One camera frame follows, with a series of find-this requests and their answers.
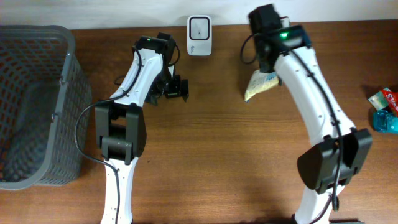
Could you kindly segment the yellow wipes bag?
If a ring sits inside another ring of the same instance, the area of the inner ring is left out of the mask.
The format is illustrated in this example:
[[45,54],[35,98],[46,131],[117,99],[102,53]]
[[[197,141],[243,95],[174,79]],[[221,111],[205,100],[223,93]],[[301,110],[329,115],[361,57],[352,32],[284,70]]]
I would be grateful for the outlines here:
[[255,70],[244,93],[244,101],[248,102],[254,95],[274,88],[278,84],[279,77],[276,72],[263,73],[260,70]]

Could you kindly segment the green tissue pack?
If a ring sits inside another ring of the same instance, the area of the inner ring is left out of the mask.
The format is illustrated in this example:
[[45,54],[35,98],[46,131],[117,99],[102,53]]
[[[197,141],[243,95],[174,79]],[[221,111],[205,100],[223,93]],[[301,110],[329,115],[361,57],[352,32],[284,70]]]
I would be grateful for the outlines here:
[[377,92],[375,95],[368,98],[368,101],[373,105],[376,110],[383,110],[388,107],[389,104],[385,99],[381,91]]

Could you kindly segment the blue mouthwash bottle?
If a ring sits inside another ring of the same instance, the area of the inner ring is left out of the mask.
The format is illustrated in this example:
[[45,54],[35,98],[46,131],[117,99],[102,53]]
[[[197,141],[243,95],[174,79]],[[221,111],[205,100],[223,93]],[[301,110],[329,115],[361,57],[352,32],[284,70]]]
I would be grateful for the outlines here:
[[397,134],[397,117],[385,110],[376,111],[373,115],[373,126],[377,132]]

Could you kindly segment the red candy bag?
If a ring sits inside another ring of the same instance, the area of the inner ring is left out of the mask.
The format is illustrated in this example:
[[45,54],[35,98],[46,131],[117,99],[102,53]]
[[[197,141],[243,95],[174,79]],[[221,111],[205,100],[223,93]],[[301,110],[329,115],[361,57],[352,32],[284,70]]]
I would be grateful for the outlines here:
[[385,89],[381,90],[381,93],[385,97],[392,113],[398,116],[397,93]]

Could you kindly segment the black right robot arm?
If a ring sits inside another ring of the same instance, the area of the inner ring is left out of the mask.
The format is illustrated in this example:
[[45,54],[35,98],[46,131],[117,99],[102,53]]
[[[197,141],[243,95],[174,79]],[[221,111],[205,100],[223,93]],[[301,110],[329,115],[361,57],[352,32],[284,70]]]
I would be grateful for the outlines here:
[[260,69],[287,86],[308,132],[311,148],[297,159],[305,188],[295,223],[329,223],[339,195],[361,171],[373,138],[341,109],[302,26],[254,34]]

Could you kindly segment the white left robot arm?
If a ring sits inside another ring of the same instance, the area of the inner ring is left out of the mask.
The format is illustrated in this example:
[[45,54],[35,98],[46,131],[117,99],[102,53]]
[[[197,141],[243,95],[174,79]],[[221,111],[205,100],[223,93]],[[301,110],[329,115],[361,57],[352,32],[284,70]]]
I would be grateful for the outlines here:
[[119,88],[95,106],[96,143],[105,162],[106,193],[102,223],[132,223],[134,169],[147,139],[144,103],[159,97],[187,100],[188,81],[175,73],[170,34],[142,36],[132,47],[134,59]]

